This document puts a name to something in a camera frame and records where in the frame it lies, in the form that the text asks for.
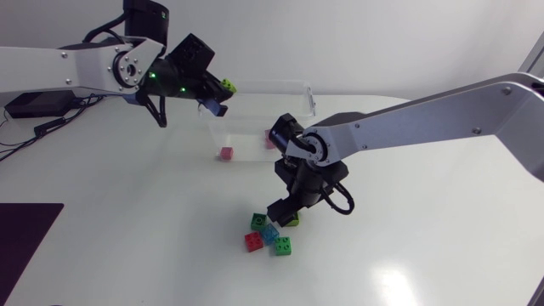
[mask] blue cube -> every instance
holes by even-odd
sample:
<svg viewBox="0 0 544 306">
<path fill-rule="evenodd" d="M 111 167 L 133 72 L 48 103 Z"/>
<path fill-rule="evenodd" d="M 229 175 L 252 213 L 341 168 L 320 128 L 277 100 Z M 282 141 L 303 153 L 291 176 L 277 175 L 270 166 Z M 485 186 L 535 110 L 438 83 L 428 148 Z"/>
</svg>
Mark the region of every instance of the blue cube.
<svg viewBox="0 0 544 306">
<path fill-rule="evenodd" d="M 274 242 L 274 239 L 278 238 L 279 236 L 280 233 L 272 224 L 267 224 L 264 229 L 261 230 L 261 237 L 263 237 L 265 245 L 269 245 L 270 243 Z"/>
</svg>

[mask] green cube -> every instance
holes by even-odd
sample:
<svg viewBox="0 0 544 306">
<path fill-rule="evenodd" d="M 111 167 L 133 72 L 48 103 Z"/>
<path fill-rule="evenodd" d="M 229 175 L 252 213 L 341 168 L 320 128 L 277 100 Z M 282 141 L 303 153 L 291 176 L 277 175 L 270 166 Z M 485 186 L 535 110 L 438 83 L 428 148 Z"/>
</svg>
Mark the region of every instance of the green cube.
<svg viewBox="0 0 544 306">
<path fill-rule="evenodd" d="M 254 213 L 252 218 L 252 230 L 262 230 L 266 226 L 266 215 Z"/>
<path fill-rule="evenodd" d="M 291 239 L 289 237 L 279 237 L 274 240 L 275 255 L 291 255 Z"/>
<path fill-rule="evenodd" d="M 233 94 L 236 94 L 237 89 L 235 87 L 235 84 L 230 82 L 229 79 L 224 79 L 223 81 L 221 81 L 221 85 L 223 85 L 224 88 L 227 88 Z"/>
<path fill-rule="evenodd" d="M 286 226 L 297 226 L 298 225 L 298 212 L 295 212 L 295 218 L 286 224 Z"/>
</svg>

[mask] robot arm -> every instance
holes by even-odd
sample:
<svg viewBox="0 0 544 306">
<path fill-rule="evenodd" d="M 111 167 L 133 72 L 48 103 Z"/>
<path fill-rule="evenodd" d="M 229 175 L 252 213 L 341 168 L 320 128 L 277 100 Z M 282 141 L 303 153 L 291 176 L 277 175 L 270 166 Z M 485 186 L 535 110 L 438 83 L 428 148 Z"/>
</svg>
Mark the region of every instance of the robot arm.
<svg viewBox="0 0 544 306">
<path fill-rule="evenodd" d="M 275 171 L 286 182 L 289 196 L 270 205 L 268 215 L 283 226 L 300 208 L 321 200 L 350 214 L 354 200 L 340 184 L 348 175 L 343 158 L 361 150 L 449 139 L 495 135 L 544 181 L 543 91 L 543 80 L 517 73 L 371 114 L 336 114 L 306 129 L 286 114 L 269 137 L 283 153 Z M 331 201 L 333 190 L 347 198 L 349 209 Z"/>
<path fill-rule="evenodd" d="M 168 10 L 150 0 L 124 0 L 123 14 L 90 31 L 83 43 L 60 49 L 0 47 L 0 93 L 73 88 L 97 94 L 122 94 L 145 106 L 159 125 L 166 126 L 165 97 L 196 99 L 215 116 L 233 92 L 207 71 L 215 53 L 189 34 L 164 59 Z M 111 27 L 125 22 L 125 37 Z M 115 39 L 94 43 L 101 32 Z M 160 112 L 149 95 L 160 96 Z"/>
</svg>

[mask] toy block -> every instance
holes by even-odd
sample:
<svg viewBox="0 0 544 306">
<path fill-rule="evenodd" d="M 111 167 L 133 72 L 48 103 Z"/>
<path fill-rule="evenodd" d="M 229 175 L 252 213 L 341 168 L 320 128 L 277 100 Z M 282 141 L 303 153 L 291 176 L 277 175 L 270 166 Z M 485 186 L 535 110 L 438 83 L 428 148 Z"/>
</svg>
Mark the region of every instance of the toy block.
<svg viewBox="0 0 544 306">
<path fill-rule="evenodd" d="M 289 237 L 278 237 L 274 240 L 275 255 L 291 255 L 291 239 Z"/>
<path fill-rule="evenodd" d="M 297 226 L 298 225 L 298 212 L 295 212 L 294 219 L 286 224 L 286 226 Z"/>
<path fill-rule="evenodd" d="M 254 213 L 252 218 L 252 230 L 262 230 L 266 225 L 266 215 Z"/>
<path fill-rule="evenodd" d="M 244 237 L 246 238 L 246 246 L 249 252 L 263 248 L 263 240 L 258 232 L 247 234 Z"/>
<path fill-rule="evenodd" d="M 263 237 L 265 245 L 269 245 L 270 243 L 274 242 L 274 239 L 278 238 L 279 236 L 280 233 L 272 224 L 266 224 L 264 229 L 261 230 L 261 237 Z"/>
<path fill-rule="evenodd" d="M 264 131 L 264 146 L 267 150 L 275 149 L 275 145 L 272 141 L 270 141 L 270 130 Z"/>
<path fill-rule="evenodd" d="M 227 88 L 231 93 L 236 94 L 236 87 L 235 84 L 229 81 L 229 79 L 224 79 L 221 81 L 221 85 L 223 85 L 224 88 Z"/>
<path fill-rule="evenodd" d="M 235 150 L 231 147 L 223 147 L 221 148 L 221 151 L 219 152 L 219 157 L 223 161 L 230 161 L 232 159 L 232 156 L 235 154 Z"/>
</svg>

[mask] clear plastic bin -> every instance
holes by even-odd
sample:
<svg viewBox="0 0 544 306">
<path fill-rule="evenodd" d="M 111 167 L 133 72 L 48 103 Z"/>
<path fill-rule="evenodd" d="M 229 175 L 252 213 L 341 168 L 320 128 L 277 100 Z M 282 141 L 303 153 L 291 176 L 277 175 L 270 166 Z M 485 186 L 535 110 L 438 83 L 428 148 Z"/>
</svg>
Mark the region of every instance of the clear plastic bin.
<svg viewBox="0 0 544 306">
<path fill-rule="evenodd" d="M 234 150 L 232 162 L 274 162 L 281 158 L 269 149 L 266 131 L 278 118 L 290 113 L 301 125 L 315 118 L 315 103 L 305 81 L 231 80 L 237 92 L 224 104 L 229 107 L 224 117 L 215 117 L 204 106 L 199 115 L 207 121 L 219 156 L 224 147 Z"/>
</svg>

